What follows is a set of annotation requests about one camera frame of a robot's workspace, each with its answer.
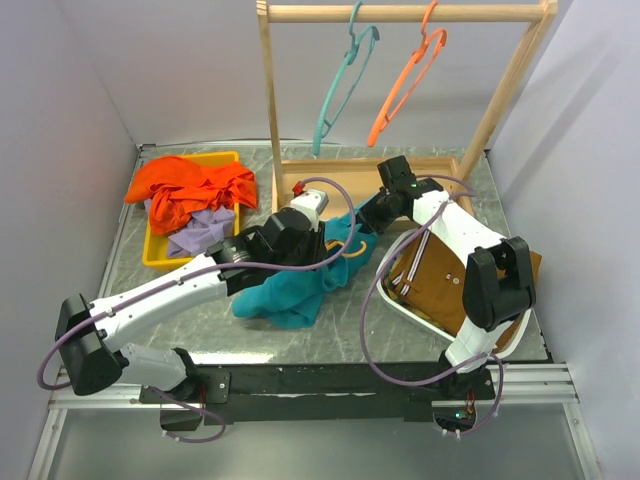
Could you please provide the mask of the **teal t shirt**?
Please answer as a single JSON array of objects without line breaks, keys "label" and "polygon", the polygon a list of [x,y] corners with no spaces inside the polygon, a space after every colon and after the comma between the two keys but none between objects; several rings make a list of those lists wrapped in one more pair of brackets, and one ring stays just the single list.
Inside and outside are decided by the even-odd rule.
[{"label": "teal t shirt", "polygon": [[371,259],[377,240],[377,234],[361,233],[357,225],[346,256],[318,270],[276,273],[235,296],[233,315],[262,317],[284,329],[313,326],[325,295],[347,286]]}]

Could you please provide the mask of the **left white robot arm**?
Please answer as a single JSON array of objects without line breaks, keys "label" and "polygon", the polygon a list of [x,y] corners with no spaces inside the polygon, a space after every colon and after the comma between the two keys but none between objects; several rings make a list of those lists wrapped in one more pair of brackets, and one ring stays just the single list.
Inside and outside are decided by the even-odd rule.
[{"label": "left white robot arm", "polygon": [[175,401],[192,399],[199,373],[184,349],[135,344],[145,330],[202,303],[262,284],[282,267],[302,267],[326,255],[322,221],[285,208],[208,247],[184,266],[119,295],[63,302],[56,339],[78,396],[117,382],[153,386]]}]

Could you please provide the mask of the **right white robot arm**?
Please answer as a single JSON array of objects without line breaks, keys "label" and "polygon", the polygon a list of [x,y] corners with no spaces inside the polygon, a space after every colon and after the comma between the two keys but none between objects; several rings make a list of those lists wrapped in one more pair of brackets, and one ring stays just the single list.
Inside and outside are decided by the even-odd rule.
[{"label": "right white robot arm", "polygon": [[537,260],[525,240],[507,238],[465,211],[440,176],[416,176],[403,156],[377,169],[382,187],[358,221],[375,233],[401,217],[418,227],[388,252],[374,285],[387,288],[408,316],[425,315],[449,332],[437,382],[445,396],[460,398],[500,338],[530,314]]}]

